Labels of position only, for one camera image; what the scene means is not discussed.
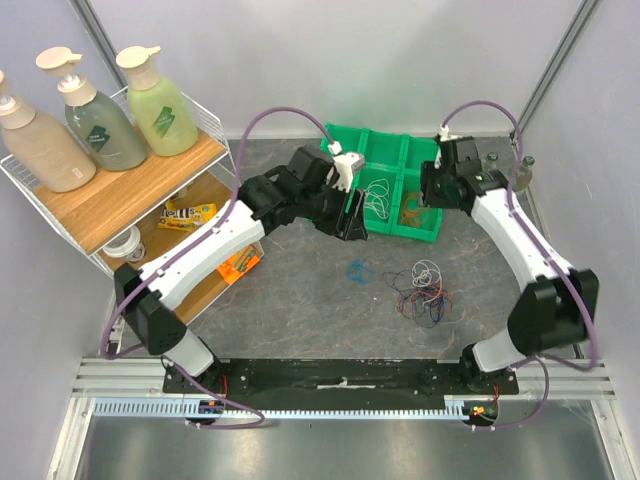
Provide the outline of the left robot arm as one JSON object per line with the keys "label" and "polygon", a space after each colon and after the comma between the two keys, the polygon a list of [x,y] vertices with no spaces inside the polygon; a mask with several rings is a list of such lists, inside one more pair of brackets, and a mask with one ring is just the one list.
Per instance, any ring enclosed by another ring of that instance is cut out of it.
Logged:
{"label": "left robot arm", "polygon": [[218,360],[176,308],[234,254],[297,218],[340,240],[366,239],[364,192],[353,185],[364,165],[361,153],[300,147],[288,164],[244,181],[235,202],[163,256],[140,268],[121,265],[114,274],[117,302],[144,348],[181,367],[196,392],[215,389]]}

